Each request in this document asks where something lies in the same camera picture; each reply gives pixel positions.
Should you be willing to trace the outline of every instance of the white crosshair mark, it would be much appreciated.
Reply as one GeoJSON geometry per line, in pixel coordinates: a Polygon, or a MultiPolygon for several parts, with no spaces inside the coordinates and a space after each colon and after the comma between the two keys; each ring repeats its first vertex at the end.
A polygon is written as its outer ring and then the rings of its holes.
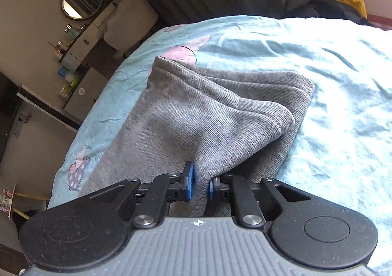
{"type": "Polygon", "coordinates": [[[193,221],[193,224],[196,226],[201,226],[204,224],[204,222],[201,219],[197,219],[197,220],[193,221]]]}

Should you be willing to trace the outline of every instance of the pink cartoon print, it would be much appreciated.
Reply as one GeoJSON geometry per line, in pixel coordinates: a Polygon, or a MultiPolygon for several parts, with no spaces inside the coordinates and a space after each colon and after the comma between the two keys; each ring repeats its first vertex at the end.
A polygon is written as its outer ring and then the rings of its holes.
{"type": "Polygon", "coordinates": [[[78,187],[83,179],[84,169],[90,164],[91,159],[84,159],[87,145],[76,156],[76,161],[69,167],[67,185],[70,191],[79,191],[78,187]]]}
{"type": "Polygon", "coordinates": [[[165,33],[168,33],[168,32],[171,32],[172,30],[176,30],[176,29],[181,28],[181,27],[183,27],[185,25],[186,24],[180,24],[180,25],[174,25],[174,26],[166,27],[166,28],[163,29],[163,31],[165,33]]]}
{"type": "Polygon", "coordinates": [[[197,52],[207,41],[209,41],[211,35],[206,35],[194,40],[188,41],[185,44],[173,46],[167,52],[165,52],[162,57],[183,61],[187,64],[195,64],[197,52]]]}

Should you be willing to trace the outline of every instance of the fabric fold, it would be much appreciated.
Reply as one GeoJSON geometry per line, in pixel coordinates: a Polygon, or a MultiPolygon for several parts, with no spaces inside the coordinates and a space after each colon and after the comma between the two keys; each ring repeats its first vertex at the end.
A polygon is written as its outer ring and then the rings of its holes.
{"type": "MultiPolygon", "coordinates": [[[[150,182],[159,174],[181,172],[191,160],[194,197],[171,210],[201,216],[209,181],[298,129],[313,89],[309,79],[292,72],[216,72],[157,57],[146,89],[81,195],[130,177],[150,182]],[[295,106],[295,116],[282,102],[295,106]]],[[[277,145],[279,155],[286,156],[288,142],[277,145]]],[[[256,176],[271,175],[263,169],[274,163],[274,155],[266,155],[261,168],[254,164],[256,176]]]]}

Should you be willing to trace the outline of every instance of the bed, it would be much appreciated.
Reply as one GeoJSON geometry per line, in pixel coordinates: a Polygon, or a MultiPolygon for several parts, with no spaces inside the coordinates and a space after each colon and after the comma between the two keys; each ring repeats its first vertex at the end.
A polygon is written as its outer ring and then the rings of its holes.
{"type": "Polygon", "coordinates": [[[316,18],[232,16],[164,28],[107,84],[56,174],[49,206],[77,198],[145,88],[156,56],[218,70],[296,71],[316,89],[276,177],[368,216],[379,234],[369,267],[390,275],[391,38],[378,28],[316,18]],[[83,172],[70,187],[75,164],[83,172]]]}

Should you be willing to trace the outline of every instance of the silver screw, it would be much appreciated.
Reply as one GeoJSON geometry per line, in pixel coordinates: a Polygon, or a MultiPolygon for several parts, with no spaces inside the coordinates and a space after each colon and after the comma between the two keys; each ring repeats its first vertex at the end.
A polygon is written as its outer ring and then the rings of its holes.
{"type": "Polygon", "coordinates": [[[263,219],[260,216],[257,215],[245,215],[242,220],[249,225],[258,225],[260,224],[263,219]]]}
{"type": "Polygon", "coordinates": [[[134,222],[138,225],[150,225],[154,222],[154,218],[150,215],[139,215],[135,217],[134,222]]]}

